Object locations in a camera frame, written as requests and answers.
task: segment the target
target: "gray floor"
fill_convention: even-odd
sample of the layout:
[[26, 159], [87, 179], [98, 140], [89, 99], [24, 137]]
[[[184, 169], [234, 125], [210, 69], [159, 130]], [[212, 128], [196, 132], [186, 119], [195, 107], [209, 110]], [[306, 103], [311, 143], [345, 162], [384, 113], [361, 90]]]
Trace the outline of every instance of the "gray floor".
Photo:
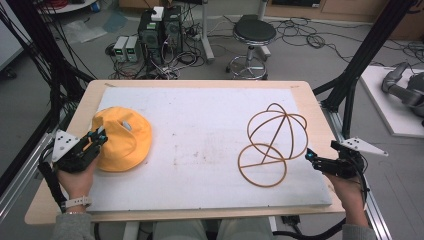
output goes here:
[[[64, 23], [77, 19], [86, 20], [89, 27], [103, 26], [111, 11], [93, 14], [82, 10], [72, 14], [64, 14]], [[210, 29], [224, 18], [211, 20]], [[137, 21], [129, 20], [116, 32], [72, 47], [85, 62], [87, 67], [99, 78], [107, 79], [113, 73], [113, 64], [104, 49], [120, 35], [136, 33]], [[337, 28], [328, 25], [309, 23], [308, 26], [320, 32], [331, 32], [363, 39], [370, 26], [357, 28]], [[223, 23], [217, 29], [230, 29], [231, 24]], [[229, 31], [217, 31], [212, 34], [228, 34]], [[325, 35], [327, 43], [334, 43], [341, 55], [352, 56], [359, 46], [358, 42], [337, 36]], [[294, 44], [304, 44], [304, 38], [287, 39]], [[225, 67], [236, 53], [246, 52], [246, 46], [233, 38], [210, 38], [216, 60], [210, 65], [187, 68], [181, 71], [180, 79], [230, 79]], [[387, 46], [396, 47], [388, 42]], [[312, 88], [318, 87], [342, 73], [347, 63], [328, 48], [314, 49], [309, 46], [291, 46], [281, 39], [269, 46], [272, 56], [266, 62], [269, 80], [305, 80]], [[408, 57], [401, 51], [383, 48], [374, 59], [386, 66], [392, 66], [408, 59], [410, 63], [418, 60]], [[18, 57], [11, 66], [18, 77], [16, 79], [0, 79], [0, 173], [22, 148], [35, 127], [40, 123], [49, 109], [49, 89], [43, 82], [31, 60], [25, 55]], [[423, 69], [424, 64], [415, 66]], [[352, 136], [359, 136], [365, 141], [389, 152], [387, 158], [368, 156], [369, 168], [366, 173], [371, 189], [379, 204], [382, 214], [393, 239], [422, 239], [424, 236], [424, 163], [422, 161], [424, 140], [404, 137], [393, 137], [385, 127], [381, 117], [373, 106], [364, 87], [358, 83], [352, 120]], [[53, 226], [29, 226], [24, 223], [24, 216], [34, 196], [40, 180], [34, 179], [16, 201], [8, 216], [0, 225], [1, 239], [47, 239]], [[342, 214], [301, 216], [300, 228], [305, 234], [317, 234], [337, 223]], [[278, 221], [279, 230], [290, 230]], [[102, 239], [119, 239], [123, 234], [123, 223], [101, 224]], [[143, 223], [142, 229], [151, 228], [150, 223]], [[332, 239], [341, 239], [337, 234]]]

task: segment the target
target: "yellow hat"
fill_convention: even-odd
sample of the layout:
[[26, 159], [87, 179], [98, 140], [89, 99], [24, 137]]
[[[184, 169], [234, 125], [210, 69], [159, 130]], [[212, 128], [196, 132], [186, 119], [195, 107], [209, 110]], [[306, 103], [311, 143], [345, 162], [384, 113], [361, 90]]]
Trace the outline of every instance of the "yellow hat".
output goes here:
[[91, 131], [100, 126], [108, 137], [97, 163], [101, 170], [122, 172], [145, 159], [152, 143], [152, 128], [139, 113], [123, 107], [107, 108], [94, 115]]

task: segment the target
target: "human hand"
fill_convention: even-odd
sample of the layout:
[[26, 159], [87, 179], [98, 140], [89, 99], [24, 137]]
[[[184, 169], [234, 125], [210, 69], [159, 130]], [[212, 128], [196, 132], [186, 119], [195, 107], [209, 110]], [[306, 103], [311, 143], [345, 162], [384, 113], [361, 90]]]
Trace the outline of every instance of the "human hand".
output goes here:
[[[82, 172], [68, 173], [62, 170], [58, 170], [57, 178], [60, 184], [69, 195], [69, 199], [80, 198], [82, 196], [88, 196], [91, 186], [93, 185], [93, 173], [96, 169], [97, 161], [99, 157], [96, 157], [93, 162]], [[85, 207], [75, 206], [67, 209], [67, 212], [81, 212], [85, 211]]]
[[369, 227], [358, 178], [343, 179], [330, 174], [324, 175], [330, 179], [343, 208], [346, 210], [346, 223]]

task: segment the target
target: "power supply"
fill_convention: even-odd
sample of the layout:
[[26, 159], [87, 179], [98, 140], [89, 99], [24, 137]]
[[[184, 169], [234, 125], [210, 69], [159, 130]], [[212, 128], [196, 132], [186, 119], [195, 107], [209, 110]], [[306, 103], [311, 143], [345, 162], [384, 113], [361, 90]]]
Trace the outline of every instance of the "power supply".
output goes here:
[[155, 68], [155, 64], [163, 64], [162, 45], [165, 39], [163, 21], [155, 22], [151, 18], [152, 13], [145, 11], [141, 15], [138, 26], [138, 37], [141, 43], [141, 51], [146, 61], [147, 71]]
[[131, 36], [128, 38], [125, 50], [127, 51], [128, 61], [138, 62], [138, 59], [140, 59], [141, 56], [141, 48], [136, 36]]
[[168, 50], [174, 53], [183, 52], [183, 35], [181, 29], [181, 6], [165, 8], [163, 17]]
[[126, 62], [127, 61], [127, 52], [125, 51], [125, 46], [127, 45], [128, 37], [119, 37], [118, 41], [113, 47], [115, 52], [116, 61]]

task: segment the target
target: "copper wire sculpture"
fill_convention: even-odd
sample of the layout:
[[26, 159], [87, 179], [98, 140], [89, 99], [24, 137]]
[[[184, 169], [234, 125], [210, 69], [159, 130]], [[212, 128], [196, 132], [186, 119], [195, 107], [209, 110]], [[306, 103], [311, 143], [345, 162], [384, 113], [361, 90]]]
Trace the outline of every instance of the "copper wire sculpture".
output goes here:
[[[272, 110], [271, 107], [278, 107], [277, 110]], [[261, 124], [259, 124], [256, 128], [254, 128], [253, 131], [251, 130], [251, 125], [253, 124], [253, 121], [258, 118], [259, 116], [262, 116], [264, 114], [274, 114], [275, 116], [267, 118], [264, 122], [262, 122]], [[273, 135], [271, 142], [270, 143], [255, 143], [253, 140], [253, 137], [255, 134], [260, 132], [260, 129], [262, 127], [264, 127], [265, 125], [275, 121], [281, 119], [280, 123], [278, 124], [277, 129], [275, 130], [275, 134]], [[288, 129], [290, 132], [290, 136], [283, 136], [286, 138], [290, 138], [290, 146], [284, 146], [287, 147], [286, 149], [289, 149], [289, 154], [287, 157], [285, 157], [275, 146], [273, 146], [277, 140], [277, 137], [282, 129], [282, 127], [284, 126], [285, 123], [288, 123]], [[305, 145], [300, 148], [301, 150], [298, 152], [295, 152], [295, 134], [294, 134], [294, 124], [298, 124], [299, 126], [301, 126], [301, 129], [303, 129], [303, 133], [305, 136]], [[247, 137], [249, 138], [250, 141], [250, 145], [246, 146], [239, 154], [238, 157], [238, 168], [240, 170], [241, 175], [251, 184], [258, 186], [258, 187], [273, 187], [276, 186], [278, 184], [280, 184], [284, 178], [287, 175], [287, 163], [286, 160], [292, 160], [295, 159], [297, 157], [299, 157], [302, 153], [304, 153], [306, 151], [306, 148], [308, 146], [308, 133], [306, 132], [306, 127], [307, 127], [307, 121], [306, 119], [299, 115], [299, 114], [289, 114], [287, 113], [284, 108], [277, 104], [277, 103], [272, 103], [268, 106], [268, 108], [265, 111], [259, 112], [257, 114], [255, 114], [250, 120], [249, 123], [247, 125]], [[263, 155], [262, 161], [260, 161], [259, 163], [253, 163], [253, 164], [245, 164], [242, 165], [242, 155], [243, 153], [245, 153], [245, 151], [251, 147], [254, 147], [260, 154]], [[266, 158], [271, 158], [271, 161], [267, 161], [265, 162]], [[246, 173], [246, 169], [247, 168], [253, 168], [253, 167], [258, 167], [258, 166], [263, 166], [266, 164], [283, 164], [284, 166], [284, 170], [281, 173], [282, 176], [281, 178], [279, 178], [276, 182], [274, 183], [258, 183], [255, 182], [254, 180], [252, 180], [251, 178], [249, 178], [247, 175], [248, 173]]]

